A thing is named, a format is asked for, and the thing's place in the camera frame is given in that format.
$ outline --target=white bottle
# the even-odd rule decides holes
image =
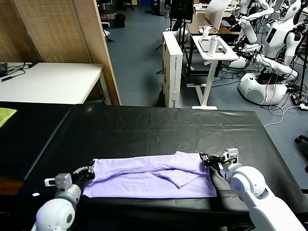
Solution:
[[[212,35],[212,39],[211,39],[211,43],[210,43],[210,47],[208,49],[208,56],[213,56],[215,54],[216,48],[217,48],[217,44],[218,44],[218,35]]]

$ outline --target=desk leg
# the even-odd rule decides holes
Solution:
[[[105,81],[105,77],[104,74],[102,72],[100,78],[97,81],[97,84],[99,86],[100,91],[102,92],[102,97],[103,97],[103,103],[105,103],[106,105],[111,105],[111,101],[109,98],[109,93],[108,93],[108,89],[107,89],[107,85],[106,85],[106,81]]]
[[[208,73],[208,77],[207,77],[207,81],[206,81],[206,85],[205,85],[205,90],[204,90],[203,94],[202,94],[202,91],[201,91],[201,87],[204,86],[204,84],[201,85],[201,86],[195,86],[201,106],[193,106],[193,109],[217,110],[217,107],[215,107],[215,106],[207,106],[206,105],[208,97],[210,95],[210,91],[211,91],[211,87],[212,87],[212,83],[213,83],[213,80],[214,80],[214,76],[215,76],[217,66],[218,66],[218,60],[213,60],[211,67],[210,67],[210,71]]]
[[[184,50],[184,45],[185,45],[185,30],[186,30],[186,23],[184,23],[183,25],[182,51]]]
[[[191,36],[191,47],[189,50],[189,59],[187,61],[188,67],[187,67],[187,77],[189,77],[191,73],[191,66],[192,66],[192,59],[193,59],[193,37]]]
[[[222,63],[222,61],[219,60],[217,66],[216,66],[214,77],[218,77],[219,70],[220,70],[220,67],[221,67],[221,63]]]

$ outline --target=lavender shirt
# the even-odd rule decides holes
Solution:
[[[216,196],[208,168],[199,154],[95,159],[95,179],[88,197],[204,198]]]

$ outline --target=white table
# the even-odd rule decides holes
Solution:
[[[226,53],[222,52],[216,52],[214,56],[209,56],[207,52],[203,52],[198,40],[201,39],[202,36],[193,36],[193,42],[195,43],[196,47],[198,48],[199,53],[201,54],[202,58],[204,60],[207,60],[209,63],[210,62],[210,70],[208,73],[207,81],[206,84],[201,84],[201,85],[187,85],[188,87],[194,87],[196,89],[200,106],[193,106],[193,109],[207,109],[207,110],[217,110],[217,107],[215,106],[207,106],[207,100],[211,91],[212,83],[214,80],[214,74],[216,67],[218,65],[218,61],[222,60],[236,60],[239,57],[237,54],[231,49],[230,46],[227,45],[227,43],[219,37],[219,41],[221,44],[225,47],[227,50]],[[205,87],[204,93],[202,93],[201,87]]]
[[[195,14],[205,13],[208,7],[208,4],[198,3],[198,4],[194,4],[193,7],[195,10]],[[223,14],[223,17],[229,17],[231,15],[231,11],[233,11],[235,7],[236,7],[236,3],[232,4],[232,6],[228,6]]]
[[[8,63],[8,67],[22,64]],[[97,82],[109,100],[102,73],[103,66],[100,64],[38,63],[24,71],[26,73],[23,75],[0,81],[0,101],[84,103]],[[6,77],[21,73],[23,72],[17,71]]]

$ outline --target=cardboard box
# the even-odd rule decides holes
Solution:
[[[166,107],[178,107],[183,52],[173,32],[163,32],[163,93]]]

